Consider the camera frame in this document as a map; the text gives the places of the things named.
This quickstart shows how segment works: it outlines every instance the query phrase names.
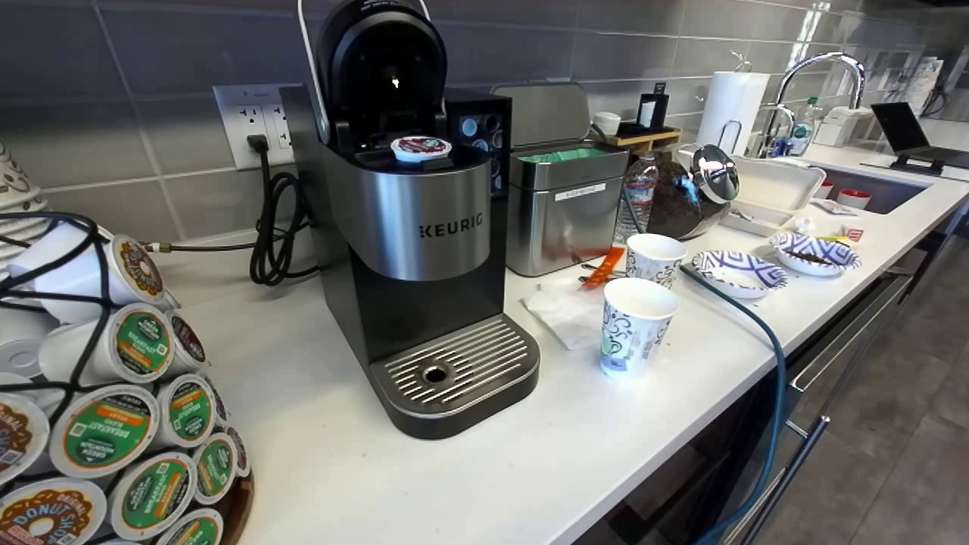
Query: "white countertop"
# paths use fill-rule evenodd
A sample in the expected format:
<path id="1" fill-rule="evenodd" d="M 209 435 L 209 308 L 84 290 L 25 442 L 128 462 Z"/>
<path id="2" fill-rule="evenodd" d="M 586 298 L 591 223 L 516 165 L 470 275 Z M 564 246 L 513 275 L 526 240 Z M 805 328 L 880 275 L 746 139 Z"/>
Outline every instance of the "white countertop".
<path id="1" fill-rule="evenodd" d="M 790 349 L 950 213 L 969 184 L 936 182 L 893 216 L 860 216 L 860 268 L 797 279 L 753 304 Z M 756 240 L 714 230 L 709 249 Z M 679 279 L 681 308 L 639 383 L 613 383 L 595 350 L 564 350 L 520 305 L 541 349 L 540 388 L 472 429 L 420 442 L 388 422 L 352 356 L 321 282 L 279 290 L 244 279 L 244 253 L 165 258 L 165 275 L 213 354 L 213 376 L 253 465 L 241 542 L 572 542 L 769 367 L 766 340 Z"/>

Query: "paper towel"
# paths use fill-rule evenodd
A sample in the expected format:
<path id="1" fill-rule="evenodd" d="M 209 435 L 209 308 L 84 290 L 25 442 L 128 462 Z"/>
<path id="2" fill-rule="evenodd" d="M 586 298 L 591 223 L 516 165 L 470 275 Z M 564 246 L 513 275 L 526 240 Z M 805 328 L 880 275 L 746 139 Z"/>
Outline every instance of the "paper towel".
<path id="1" fill-rule="evenodd" d="M 769 72 L 719 69 L 709 86 L 696 146 L 713 142 L 713 146 L 722 146 L 726 155 L 742 155 L 748 149 L 748 139 L 756 120 L 766 80 Z"/>

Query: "gray tile backsplash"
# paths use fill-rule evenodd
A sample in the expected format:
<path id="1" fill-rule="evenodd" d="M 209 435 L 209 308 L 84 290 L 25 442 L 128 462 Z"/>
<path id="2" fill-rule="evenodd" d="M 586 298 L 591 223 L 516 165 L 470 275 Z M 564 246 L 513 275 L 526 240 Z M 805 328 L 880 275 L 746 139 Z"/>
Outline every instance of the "gray tile backsplash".
<path id="1" fill-rule="evenodd" d="M 311 22 L 335 0 L 306 0 Z M 963 47 L 969 15 L 914 0 L 426 0 L 447 81 L 572 80 L 591 110 L 637 113 L 666 81 L 668 125 L 701 125 L 709 75 L 780 72 L 800 47 L 847 48 L 896 75 Z M 0 0 L 0 146 L 61 210 L 145 240 L 253 222 L 258 173 L 237 173 L 213 86 L 302 81 L 282 0 Z M 812 69 L 790 99 L 827 94 Z"/>

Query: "coffee maker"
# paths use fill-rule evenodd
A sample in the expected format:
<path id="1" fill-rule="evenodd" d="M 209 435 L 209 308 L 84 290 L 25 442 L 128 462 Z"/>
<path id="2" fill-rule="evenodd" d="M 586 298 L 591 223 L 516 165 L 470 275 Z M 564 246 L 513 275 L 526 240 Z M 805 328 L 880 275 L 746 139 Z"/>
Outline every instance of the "coffee maker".
<path id="1" fill-rule="evenodd" d="M 454 132 L 447 55 L 425 2 L 344 0 L 319 47 L 302 5 L 299 23 L 311 81 L 310 96 L 286 94 L 286 110 L 331 260 L 327 305 L 390 422 L 420 438 L 454 435 L 540 379 L 535 341 L 503 314 L 507 184 L 495 160 L 509 155 Z M 390 139 L 414 132 L 451 139 L 451 155 L 399 165 Z"/>

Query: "power cord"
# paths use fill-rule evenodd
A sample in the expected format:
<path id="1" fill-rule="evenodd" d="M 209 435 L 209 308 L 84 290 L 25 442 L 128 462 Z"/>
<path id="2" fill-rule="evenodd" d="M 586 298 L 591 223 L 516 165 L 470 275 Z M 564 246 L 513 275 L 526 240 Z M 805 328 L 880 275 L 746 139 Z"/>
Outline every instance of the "power cord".
<path id="1" fill-rule="evenodd" d="M 690 275 L 705 290 L 713 290 L 714 298 L 726 299 L 742 314 L 748 314 L 766 332 L 769 349 L 775 350 L 775 410 L 771 410 L 769 435 L 766 435 L 766 458 L 764 458 L 764 465 L 756 471 L 756 481 L 753 481 L 751 493 L 726 518 L 722 518 L 714 526 L 709 526 L 696 540 L 696 545 L 719 545 L 719 542 L 723 542 L 723 534 L 729 534 L 729 526 L 740 523 L 756 505 L 764 491 L 769 488 L 769 479 L 771 479 L 771 468 L 775 468 L 775 461 L 779 461 L 779 442 L 780 442 L 780 433 L 785 433 L 788 356 L 785 356 L 785 349 L 780 349 L 775 331 L 760 314 L 753 314 L 748 305 L 742 305 L 740 299 L 733 299 L 723 290 L 719 290 L 714 286 L 709 286 L 690 268 L 681 268 L 681 274 Z"/>
<path id="2" fill-rule="evenodd" d="M 286 279 L 302 279 L 311 275 L 323 268 L 310 268 L 310 270 L 292 270 L 295 268 L 295 246 L 297 246 L 297 234 L 306 230 L 311 223 L 310 219 L 310 202 L 302 195 L 302 184 L 297 175 L 292 173 L 271 173 L 271 142 L 263 132 L 253 132 L 244 139 L 249 149 L 261 157 L 261 175 L 263 175 L 263 206 L 261 206 L 261 219 L 253 222 L 253 242 L 238 242 L 238 246 L 178 246 L 178 242 L 148 242 L 148 251 L 244 251 L 251 249 L 249 258 L 249 279 L 253 286 L 282 286 Z M 279 219 L 279 206 L 282 196 L 295 192 L 295 216 L 286 227 L 276 227 Z"/>

